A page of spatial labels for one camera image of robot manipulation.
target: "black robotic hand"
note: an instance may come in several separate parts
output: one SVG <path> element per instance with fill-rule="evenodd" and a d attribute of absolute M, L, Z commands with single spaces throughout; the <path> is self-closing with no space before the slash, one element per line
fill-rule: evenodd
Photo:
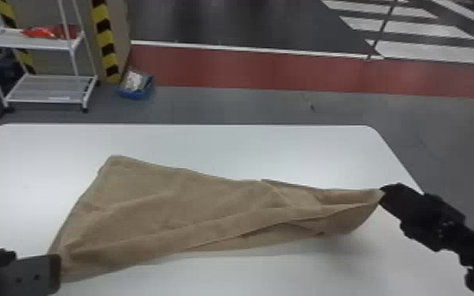
<path fill-rule="evenodd" d="M 0 249 L 0 296 L 46 296 L 61 287 L 58 255 L 17 260 L 15 252 Z"/>
<path fill-rule="evenodd" d="M 474 231 L 465 226 L 465 215 L 437 195 L 419 194 L 403 184 L 380 188 L 380 205 L 401 221 L 406 237 L 435 252 L 455 252 L 465 266 L 465 284 L 474 291 Z"/>

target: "brown towel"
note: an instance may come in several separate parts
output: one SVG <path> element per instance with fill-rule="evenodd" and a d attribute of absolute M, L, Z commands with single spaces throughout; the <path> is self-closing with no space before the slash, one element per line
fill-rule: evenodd
<path fill-rule="evenodd" d="M 382 195 L 234 181 L 111 157 L 50 252 L 61 255 L 63 280 L 75 280 L 176 252 L 345 234 L 368 218 Z"/>

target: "white floor marking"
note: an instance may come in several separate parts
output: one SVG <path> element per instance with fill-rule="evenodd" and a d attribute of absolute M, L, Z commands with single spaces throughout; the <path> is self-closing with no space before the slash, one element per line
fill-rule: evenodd
<path fill-rule="evenodd" d="M 379 31 L 383 23 L 383 20 L 373 20 L 359 17 L 341 18 L 350 27 L 360 31 Z M 443 26 L 441 24 L 419 24 L 394 20 L 387 22 L 385 32 L 474 39 L 474 36 L 469 35 L 452 26 Z"/>
<path fill-rule="evenodd" d="M 432 1 L 441 6 L 444 6 L 447 9 L 454 11 L 455 13 L 459 13 L 464 17 L 474 20 L 474 11 L 466 7 L 460 6 L 459 4 L 456 4 L 449 0 L 432 0 Z"/>
<path fill-rule="evenodd" d="M 378 1 L 386 1 L 386 2 L 393 2 L 394 0 L 378 0 Z M 398 0 L 399 3 L 408 3 L 406 0 Z"/>
<path fill-rule="evenodd" d="M 382 13 L 386 14 L 390 6 L 382 6 L 377 4 L 360 4 L 355 2 L 344 2 L 336 0 L 322 0 L 322 2 L 330 9 L 358 11 L 363 13 Z M 396 6 L 393 9 L 393 15 L 396 16 L 407 16 L 407 17 L 430 17 L 437 18 L 433 14 L 426 10 L 412 8 L 412 7 L 399 7 Z"/>
<path fill-rule="evenodd" d="M 209 45 L 209 44 L 192 44 L 192 43 L 166 43 L 160 41 L 144 41 L 144 40 L 132 40 L 132 45 L 146 45 L 146 46 L 158 46 L 158 47 L 178 47 L 178 48 L 191 48 L 199 50 L 226 50 L 226 51 L 243 51 L 251 53 L 266 53 L 266 54 L 293 54 L 303 56 L 314 56 L 314 57 L 352 57 L 352 58 L 366 58 L 367 54 L 349 54 L 349 53 L 332 53 L 326 51 L 308 51 L 308 50 L 277 50 L 273 48 L 254 48 L 254 47 L 242 47 L 242 46 L 223 46 L 223 45 Z M 372 56 L 372 59 L 381 60 L 380 55 Z"/>
<path fill-rule="evenodd" d="M 474 64 L 474 48 L 472 47 L 379 41 L 376 50 L 384 57 Z"/>

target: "red stripe on floor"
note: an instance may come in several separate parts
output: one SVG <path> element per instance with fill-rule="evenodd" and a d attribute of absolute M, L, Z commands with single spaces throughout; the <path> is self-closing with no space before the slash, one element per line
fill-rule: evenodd
<path fill-rule="evenodd" d="M 154 46 L 133 46 L 130 64 L 160 86 L 474 98 L 474 65 L 466 64 Z"/>

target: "hazard stripe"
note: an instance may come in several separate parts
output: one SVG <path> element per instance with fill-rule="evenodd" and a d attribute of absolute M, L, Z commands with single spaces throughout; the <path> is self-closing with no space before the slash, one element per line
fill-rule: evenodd
<path fill-rule="evenodd" d="M 13 8 L 6 0 L 0 0 L 0 17 L 4 21 L 4 25 L 8 28 L 16 28 L 17 20 Z M 17 49 L 17 58 L 24 65 L 30 74 L 36 74 L 35 63 L 33 57 L 27 50 Z"/>
<path fill-rule="evenodd" d="M 112 24 L 109 7 L 106 0 L 92 0 L 92 20 L 98 37 L 102 66 L 105 69 L 106 80 L 110 83 L 120 82 L 120 67 L 117 62 Z"/>

